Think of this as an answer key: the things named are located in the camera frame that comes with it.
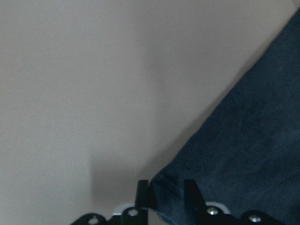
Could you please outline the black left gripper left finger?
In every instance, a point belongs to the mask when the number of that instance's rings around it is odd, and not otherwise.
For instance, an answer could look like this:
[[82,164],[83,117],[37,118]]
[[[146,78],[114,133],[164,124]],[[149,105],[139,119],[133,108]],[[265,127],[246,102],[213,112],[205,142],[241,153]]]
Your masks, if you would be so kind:
[[149,194],[149,181],[139,180],[137,184],[136,196],[135,196],[136,208],[147,209],[149,207],[148,194]]

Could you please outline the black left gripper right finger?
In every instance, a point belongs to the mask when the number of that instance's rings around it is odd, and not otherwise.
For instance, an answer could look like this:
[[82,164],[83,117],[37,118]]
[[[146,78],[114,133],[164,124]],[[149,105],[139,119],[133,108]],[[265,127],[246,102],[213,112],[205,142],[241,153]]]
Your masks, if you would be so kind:
[[206,206],[195,180],[184,180],[184,206],[186,210],[200,210]]

